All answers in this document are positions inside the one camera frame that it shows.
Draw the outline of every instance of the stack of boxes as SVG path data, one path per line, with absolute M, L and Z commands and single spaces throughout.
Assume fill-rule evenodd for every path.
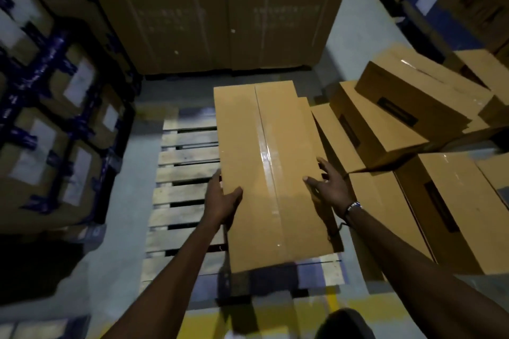
M 124 102 L 39 0 L 0 8 L 0 234 L 91 221 Z
M 359 81 L 339 83 L 329 104 L 312 108 L 327 158 L 353 196 L 454 273 L 509 272 L 509 182 L 502 174 L 509 159 L 477 166 L 466 152 L 438 153 L 509 125 L 507 73 L 486 51 L 460 52 L 449 69 L 394 45 Z M 384 280 L 355 233 L 353 240 L 366 280 Z

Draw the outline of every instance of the person's left arm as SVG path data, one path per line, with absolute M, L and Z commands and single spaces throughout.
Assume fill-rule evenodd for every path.
M 210 242 L 241 199 L 240 187 L 223 194 L 217 171 L 207 186 L 205 211 L 199 225 L 103 339 L 177 336 Z

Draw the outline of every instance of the person's right arm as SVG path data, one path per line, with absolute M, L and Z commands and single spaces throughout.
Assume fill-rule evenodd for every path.
M 366 210 L 353 207 L 346 183 L 326 160 L 319 158 L 327 181 L 304 177 L 347 221 L 366 246 L 427 337 L 509 338 L 509 314 L 383 226 Z

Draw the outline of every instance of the person's right hand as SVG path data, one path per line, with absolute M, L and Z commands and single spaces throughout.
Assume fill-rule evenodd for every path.
M 345 211 L 353 203 L 348 193 L 347 184 L 328 161 L 321 157 L 318 157 L 317 160 L 320 163 L 320 168 L 327 173 L 328 180 L 318 181 L 313 177 L 304 177 L 304 181 L 316 190 L 323 201 L 334 208 L 334 212 L 339 217 L 343 218 Z

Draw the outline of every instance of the bracelet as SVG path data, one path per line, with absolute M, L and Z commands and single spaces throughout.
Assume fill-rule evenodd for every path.
M 358 206 L 359 208 L 362 208 L 362 205 L 360 205 L 360 202 L 359 201 L 356 201 L 352 204 L 350 204 L 347 208 L 347 210 L 345 210 L 345 214 L 343 215 L 343 220 L 345 220 L 345 222 L 347 223 L 348 226 L 350 226 L 350 224 L 348 224 L 348 221 L 347 221 L 347 216 L 348 214 L 350 213 L 350 211 L 352 210 L 353 207 L 356 207 Z

